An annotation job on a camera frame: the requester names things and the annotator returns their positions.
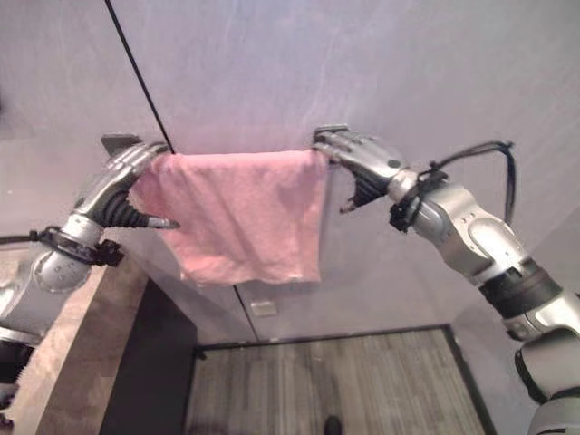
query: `wall outlet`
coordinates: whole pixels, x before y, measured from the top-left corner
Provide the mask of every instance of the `wall outlet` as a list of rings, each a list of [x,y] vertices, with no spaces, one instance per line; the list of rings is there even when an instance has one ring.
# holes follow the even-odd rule
[[[252,314],[255,317],[270,317],[278,314],[276,303],[274,301],[252,302],[250,307],[252,308]]]

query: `black wire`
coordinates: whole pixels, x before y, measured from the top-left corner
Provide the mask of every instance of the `black wire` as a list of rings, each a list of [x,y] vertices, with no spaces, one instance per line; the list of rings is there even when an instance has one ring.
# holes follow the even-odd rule
[[[10,245],[12,243],[24,243],[24,242],[32,242],[32,238],[30,236],[2,236],[0,237],[0,245]]]
[[[513,142],[500,142],[500,141],[489,141],[484,142],[473,147],[466,148],[462,151],[451,154],[447,158],[441,161],[432,161],[430,163],[430,168],[420,172],[418,175],[417,183],[419,188],[419,204],[415,208],[415,212],[411,217],[411,222],[419,214],[419,208],[422,203],[421,186],[425,182],[425,176],[431,177],[435,172],[441,170],[443,167],[449,165],[451,162],[461,159],[466,159],[468,157],[476,157],[484,154],[489,154],[490,152],[501,152],[506,156],[507,163],[507,180],[506,180],[506,203],[504,211],[504,221],[511,225],[514,217],[514,207],[516,205],[516,184],[517,184],[517,172],[516,172],[516,160],[511,153],[511,148],[514,146]]]
[[[25,243],[25,242],[38,242],[40,241],[46,234],[48,234],[51,230],[57,230],[58,227],[46,227],[43,231],[35,231],[33,229],[25,235],[15,235],[15,236],[1,236],[0,237],[0,246],[1,245],[10,245],[13,243]]]

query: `metal bracket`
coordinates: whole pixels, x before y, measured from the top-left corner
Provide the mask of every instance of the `metal bracket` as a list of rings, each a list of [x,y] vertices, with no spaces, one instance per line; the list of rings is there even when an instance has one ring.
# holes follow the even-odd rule
[[[141,142],[139,136],[131,133],[109,133],[101,137],[102,146],[111,157]]]

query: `shoe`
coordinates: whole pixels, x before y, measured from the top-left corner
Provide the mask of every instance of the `shoe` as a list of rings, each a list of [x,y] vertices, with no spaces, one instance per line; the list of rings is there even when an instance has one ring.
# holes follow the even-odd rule
[[[324,422],[324,435],[343,435],[343,425],[335,415],[331,415]]]

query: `silver robot arm segment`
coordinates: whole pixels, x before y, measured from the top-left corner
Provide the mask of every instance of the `silver robot arm segment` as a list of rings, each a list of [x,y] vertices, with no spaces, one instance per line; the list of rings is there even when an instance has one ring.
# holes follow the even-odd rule
[[[100,243],[106,227],[175,228],[171,220],[144,215],[127,196],[140,174],[160,153],[163,143],[139,143],[110,159],[75,201],[62,228],[49,227],[18,267],[13,282],[0,288],[0,410],[8,408],[16,383],[61,312],[69,295],[88,279],[92,266],[116,266],[119,245]],[[2,425],[11,424],[3,416]]]
[[[461,185],[435,172],[425,188],[401,155],[346,126],[314,133],[314,146],[350,170],[355,193],[342,212],[377,198],[394,203],[391,224],[429,240],[524,342],[515,362],[530,397],[543,404],[529,434],[580,429],[580,299],[536,264],[502,219],[482,209]]]

